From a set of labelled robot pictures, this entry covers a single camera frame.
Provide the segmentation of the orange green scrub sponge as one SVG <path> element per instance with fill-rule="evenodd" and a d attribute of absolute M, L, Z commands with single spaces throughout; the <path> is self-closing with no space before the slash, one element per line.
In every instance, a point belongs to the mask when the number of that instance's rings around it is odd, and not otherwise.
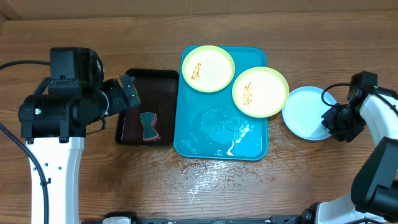
<path fill-rule="evenodd" d="M 144 112 L 140 114 L 143 128 L 143 141 L 155 141 L 160 138 L 159 133 L 155 129 L 157 122 L 157 114 L 153 112 Z"/>

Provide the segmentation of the light blue plate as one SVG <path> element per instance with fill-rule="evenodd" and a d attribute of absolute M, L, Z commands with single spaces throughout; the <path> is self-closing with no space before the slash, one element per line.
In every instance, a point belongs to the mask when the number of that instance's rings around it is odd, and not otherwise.
<path fill-rule="evenodd" d="M 331 108 L 322 102 L 322 92 L 315 86 L 303 86 L 290 92 L 282 117 L 296 136 L 309 141 L 321 141 L 331 136 L 322 125 L 322 115 Z"/>

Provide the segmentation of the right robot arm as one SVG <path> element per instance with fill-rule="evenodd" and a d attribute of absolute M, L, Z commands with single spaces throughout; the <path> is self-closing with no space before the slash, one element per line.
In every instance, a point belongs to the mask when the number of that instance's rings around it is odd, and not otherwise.
<path fill-rule="evenodd" d="M 365 98 L 359 114 L 375 149 L 354 178 L 351 192 L 314 203 L 296 223 L 397 222 L 397 93 L 378 89 Z"/>

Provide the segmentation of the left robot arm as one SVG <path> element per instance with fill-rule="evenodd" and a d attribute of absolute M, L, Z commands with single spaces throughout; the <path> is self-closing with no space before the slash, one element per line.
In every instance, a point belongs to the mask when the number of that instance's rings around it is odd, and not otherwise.
<path fill-rule="evenodd" d="M 86 127 L 139 105 L 132 76 L 104 80 L 98 54 L 83 47 L 50 51 L 50 78 L 20 106 L 30 162 L 32 223 L 78 223 L 78 181 Z"/>

